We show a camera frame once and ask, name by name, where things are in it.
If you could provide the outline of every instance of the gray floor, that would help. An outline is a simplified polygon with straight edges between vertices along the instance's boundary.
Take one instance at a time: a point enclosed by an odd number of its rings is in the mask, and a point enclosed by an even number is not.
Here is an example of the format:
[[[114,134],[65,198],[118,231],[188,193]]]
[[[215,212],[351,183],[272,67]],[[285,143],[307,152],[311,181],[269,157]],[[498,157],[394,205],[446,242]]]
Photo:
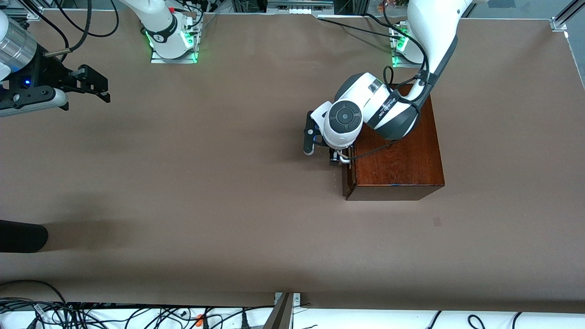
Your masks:
[[[551,18],[559,13],[570,0],[491,0],[478,5],[472,12],[474,18]],[[579,12],[568,24],[569,43],[581,80],[585,81],[585,10]]]

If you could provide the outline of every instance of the black cylinder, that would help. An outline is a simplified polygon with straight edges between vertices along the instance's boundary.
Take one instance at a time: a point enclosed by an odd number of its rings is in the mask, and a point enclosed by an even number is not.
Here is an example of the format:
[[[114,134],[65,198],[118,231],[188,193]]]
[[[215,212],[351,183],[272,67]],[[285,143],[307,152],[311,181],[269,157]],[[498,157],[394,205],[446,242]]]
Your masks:
[[[0,252],[37,252],[48,238],[42,225],[0,220]]]

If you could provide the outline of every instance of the brown tabletop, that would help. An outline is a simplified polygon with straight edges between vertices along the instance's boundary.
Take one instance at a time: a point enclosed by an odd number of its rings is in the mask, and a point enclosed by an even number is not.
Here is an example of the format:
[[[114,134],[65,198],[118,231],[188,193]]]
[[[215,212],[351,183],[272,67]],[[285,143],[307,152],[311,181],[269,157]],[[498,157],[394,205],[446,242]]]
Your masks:
[[[220,15],[199,63],[172,66],[149,64],[137,18],[121,16],[65,62],[108,77],[110,104],[70,94],[69,112],[0,120],[2,218],[55,237],[0,255],[2,281],[48,280],[72,301],[260,304],[290,290],[318,307],[584,309],[585,92],[547,21],[462,21],[432,94],[446,186],[347,202],[327,152],[303,155],[305,115],[351,74],[381,77],[385,38]],[[113,14],[92,25],[107,32]]]

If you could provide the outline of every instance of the black connector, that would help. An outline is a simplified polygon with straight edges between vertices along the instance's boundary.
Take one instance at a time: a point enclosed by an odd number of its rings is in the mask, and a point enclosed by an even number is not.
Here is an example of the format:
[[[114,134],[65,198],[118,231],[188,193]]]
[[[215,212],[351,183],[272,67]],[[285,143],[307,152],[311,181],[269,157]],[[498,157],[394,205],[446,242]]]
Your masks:
[[[248,324],[248,316],[246,315],[246,309],[242,308],[242,329],[250,329]]]

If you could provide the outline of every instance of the wooden box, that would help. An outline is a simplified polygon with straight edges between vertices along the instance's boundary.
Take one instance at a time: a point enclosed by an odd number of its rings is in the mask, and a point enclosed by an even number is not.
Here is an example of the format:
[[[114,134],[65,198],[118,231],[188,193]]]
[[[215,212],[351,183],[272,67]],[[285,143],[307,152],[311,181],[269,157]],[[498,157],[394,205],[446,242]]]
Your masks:
[[[400,88],[406,95],[410,85]],[[364,125],[352,156],[387,143]],[[445,186],[431,98],[421,121],[405,138],[371,155],[343,165],[343,196],[355,201],[414,201]]]

